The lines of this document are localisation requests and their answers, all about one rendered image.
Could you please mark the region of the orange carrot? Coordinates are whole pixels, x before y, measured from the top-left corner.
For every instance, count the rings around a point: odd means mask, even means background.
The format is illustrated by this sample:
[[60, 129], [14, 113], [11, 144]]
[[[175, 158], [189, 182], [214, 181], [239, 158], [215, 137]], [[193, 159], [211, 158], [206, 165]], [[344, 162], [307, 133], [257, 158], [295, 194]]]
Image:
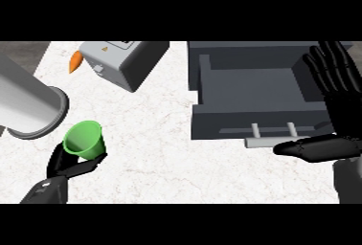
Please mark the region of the orange carrot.
[[69, 60], [69, 72], [73, 72], [82, 64], [82, 54], [75, 51]]

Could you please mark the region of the grey box appliance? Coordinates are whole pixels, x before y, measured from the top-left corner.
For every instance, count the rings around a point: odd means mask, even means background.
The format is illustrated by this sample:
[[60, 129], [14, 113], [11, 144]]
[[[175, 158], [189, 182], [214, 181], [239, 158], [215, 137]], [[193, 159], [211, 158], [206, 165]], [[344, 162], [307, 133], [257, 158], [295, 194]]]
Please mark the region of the grey box appliance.
[[96, 75], [134, 93], [168, 48], [168, 41], [85, 41], [79, 52]]

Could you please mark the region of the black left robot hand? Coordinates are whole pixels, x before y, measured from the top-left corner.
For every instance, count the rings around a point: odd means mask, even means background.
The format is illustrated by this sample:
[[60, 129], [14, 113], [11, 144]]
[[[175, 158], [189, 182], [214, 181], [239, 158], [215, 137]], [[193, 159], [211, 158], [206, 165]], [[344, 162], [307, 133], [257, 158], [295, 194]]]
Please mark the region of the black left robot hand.
[[97, 168], [106, 156], [107, 154], [102, 153], [93, 160], [79, 162], [79, 156], [69, 154], [62, 144], [57, 144], [48, 158], [47, 177], [65, 176], [72, 178], [87, 174]]

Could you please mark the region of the dark grey drawer box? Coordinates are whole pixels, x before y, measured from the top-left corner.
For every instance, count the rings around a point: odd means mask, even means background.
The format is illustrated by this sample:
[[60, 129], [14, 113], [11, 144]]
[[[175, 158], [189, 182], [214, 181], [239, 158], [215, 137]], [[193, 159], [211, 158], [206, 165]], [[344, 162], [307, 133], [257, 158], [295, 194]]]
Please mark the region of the dark grey drawer box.
[[289, 69], [212, 70], [199, 55], [201, 113], [325, 111], [322, 101], [305, 101]]

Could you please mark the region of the dark grey drawer front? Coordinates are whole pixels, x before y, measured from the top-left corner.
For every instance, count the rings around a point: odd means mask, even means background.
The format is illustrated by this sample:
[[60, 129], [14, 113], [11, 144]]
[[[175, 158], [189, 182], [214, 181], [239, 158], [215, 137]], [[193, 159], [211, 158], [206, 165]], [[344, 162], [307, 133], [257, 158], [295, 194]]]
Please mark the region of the dark grey drawer front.
[[252, 109], [246, 105], [221, 108], [203, 104], [192, 106], [190, 139], [243, 139], [252, 137], [251, 125], [257, 124], [261, 137], [289, 135], [288, 123], [294, 123], [300, 136], [317, 136], [334, 132], [322, 102], [286, 105], [283, 108]]

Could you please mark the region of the dark grey cabinet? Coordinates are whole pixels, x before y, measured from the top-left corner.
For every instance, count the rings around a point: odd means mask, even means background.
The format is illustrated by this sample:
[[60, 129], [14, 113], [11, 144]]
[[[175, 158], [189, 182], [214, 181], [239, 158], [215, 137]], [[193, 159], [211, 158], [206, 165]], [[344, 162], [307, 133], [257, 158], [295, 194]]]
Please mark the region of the dark grey cabinet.
[[198, 90], [199, 56], [215, 70], [291, 68], [316, 41], [187, 41], [187, 89]]

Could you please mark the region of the green plastic cup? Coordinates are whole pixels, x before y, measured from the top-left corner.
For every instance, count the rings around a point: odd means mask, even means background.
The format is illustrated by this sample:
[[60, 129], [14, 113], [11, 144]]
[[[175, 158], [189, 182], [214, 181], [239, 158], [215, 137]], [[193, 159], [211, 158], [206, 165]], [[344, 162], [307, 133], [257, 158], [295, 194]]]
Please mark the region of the green plastic cup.
[[93, 160], [103, 154], [106, 147], [99, 122], [78, 122], [65, 134], [62, 146], [69, 154], [79, 156], [85, 160]]

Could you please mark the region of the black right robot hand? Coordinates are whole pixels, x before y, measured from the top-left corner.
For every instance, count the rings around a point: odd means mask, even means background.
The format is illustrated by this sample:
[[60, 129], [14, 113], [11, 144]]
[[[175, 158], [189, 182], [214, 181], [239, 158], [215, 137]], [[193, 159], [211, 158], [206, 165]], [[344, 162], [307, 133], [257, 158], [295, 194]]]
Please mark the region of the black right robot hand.
[[334, 134], [277, 144], [276, 155], [308, 163], [359, 157], [362, 154], [362, 74], [339, 41], [319, 41], [302, 60], [320, 91]]

